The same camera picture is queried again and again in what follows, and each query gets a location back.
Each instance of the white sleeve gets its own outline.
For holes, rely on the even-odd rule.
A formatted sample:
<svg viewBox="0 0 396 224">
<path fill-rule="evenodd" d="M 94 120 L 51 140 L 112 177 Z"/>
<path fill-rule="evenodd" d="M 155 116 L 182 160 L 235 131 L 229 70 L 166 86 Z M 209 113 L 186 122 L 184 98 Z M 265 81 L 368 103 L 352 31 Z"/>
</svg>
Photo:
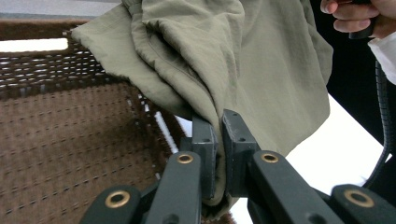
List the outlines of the white sleeve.
<svg viewBox="0 0 396 224">
<path fill-rule="evenodd" d="M 368 45 L 388 80 L 396 85 L 396 32 L 383 39 L 375 38 Z"/>
</svg>

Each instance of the human hand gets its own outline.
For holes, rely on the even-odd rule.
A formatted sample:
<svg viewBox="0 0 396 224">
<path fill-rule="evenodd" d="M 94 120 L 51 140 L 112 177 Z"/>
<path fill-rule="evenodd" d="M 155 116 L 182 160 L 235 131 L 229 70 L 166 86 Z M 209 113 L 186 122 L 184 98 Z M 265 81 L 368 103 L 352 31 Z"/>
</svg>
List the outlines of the human hand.
<svg viewBox="0 0 396 224">
<path fill-rule="evenodd" d="M 352 33 L 367 28 L 377 17 L 372 37 L 384 38 L 396 32 L 396 0 L 371 0 L 371 4 L 353 4 L 351 0 L 322 0 L 322 12 L 337 20 L 334 29 Z"/>
</svg>

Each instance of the green cloth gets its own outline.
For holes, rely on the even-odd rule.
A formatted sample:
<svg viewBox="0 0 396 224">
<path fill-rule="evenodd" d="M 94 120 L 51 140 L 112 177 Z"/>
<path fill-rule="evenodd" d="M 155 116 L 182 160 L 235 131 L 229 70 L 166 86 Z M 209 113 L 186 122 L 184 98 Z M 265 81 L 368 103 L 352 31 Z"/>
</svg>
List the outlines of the green cloth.
<svg viewBox="0 0 396 224">
<path fill-rule="evenodd" d="M 308 0 L 124 0 L 73 37 L 155 104 L 214 126 L 220 146 L 207 217 L 233 203 L 224 194 L 225 108 L 241 114 L 261 149 L 285 156 L 329 115 L 332 48 Z"/>
</svg>

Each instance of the wicker basket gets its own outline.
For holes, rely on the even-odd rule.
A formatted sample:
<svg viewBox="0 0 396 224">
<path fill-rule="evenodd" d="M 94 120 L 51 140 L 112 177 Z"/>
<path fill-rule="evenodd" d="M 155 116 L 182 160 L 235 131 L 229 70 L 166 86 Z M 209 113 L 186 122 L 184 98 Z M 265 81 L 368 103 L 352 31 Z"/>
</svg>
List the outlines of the wicker basket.
<svg viewBox="0 0 396 224">
<path fill-rule="evenodd" d="M 0 20 L 0 40 L 68 40 L 65 50 L 0 52 L 0 223 L 78 223 L 104 189 L 157 180 L 171 154 L 157 112 L 176 142 L 184 136 L 70 38 L 83 22 Z"/>
</svg>

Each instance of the olive green fabric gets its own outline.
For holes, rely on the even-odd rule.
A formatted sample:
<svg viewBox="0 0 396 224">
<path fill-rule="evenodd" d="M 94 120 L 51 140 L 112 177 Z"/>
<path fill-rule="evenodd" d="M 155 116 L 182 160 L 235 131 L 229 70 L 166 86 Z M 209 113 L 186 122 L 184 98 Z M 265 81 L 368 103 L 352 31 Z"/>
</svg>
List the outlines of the olive green fabric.
<svg viewBox="0 0 396 224">
<path fill-rule="evenodd" d="M 241 114 L 261 149 L 285 156 L 329 115 L 332 49 L 308 0 L 124 0 L 73 37 L 155 104 L 214 126 L 220 146 L 207 217 L 233 203 L 224 193 L 225 108 Z"/>
</svg>

